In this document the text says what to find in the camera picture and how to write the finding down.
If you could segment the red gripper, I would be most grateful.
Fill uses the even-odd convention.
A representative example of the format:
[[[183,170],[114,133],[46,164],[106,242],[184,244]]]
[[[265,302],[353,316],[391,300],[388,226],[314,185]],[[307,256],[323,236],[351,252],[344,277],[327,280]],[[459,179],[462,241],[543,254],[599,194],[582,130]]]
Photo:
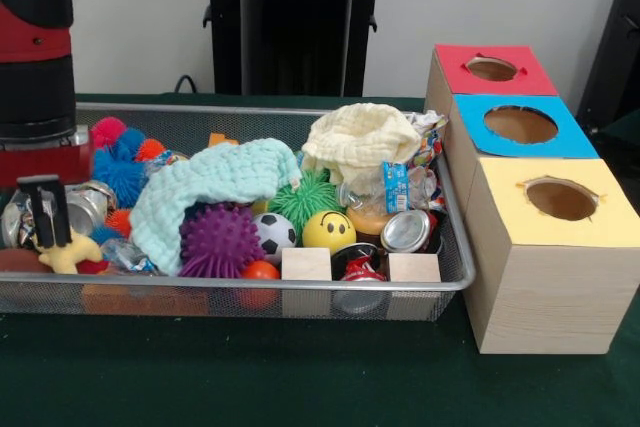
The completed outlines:
[[[92,139],[78,145],[43,147],[13,145],[1,149],[1,187],[15,188],[17,179],[57,175],[63,184],[79,184],[91,178],[95,146]],[[48,190],[53,195],[53,229],[57,246],[72,241],[64,185],[53,181]],[[45,249],[54,245],[51,217],[45,212],[42,190],[38,185],[23,185],[31,201],[37,244]]]

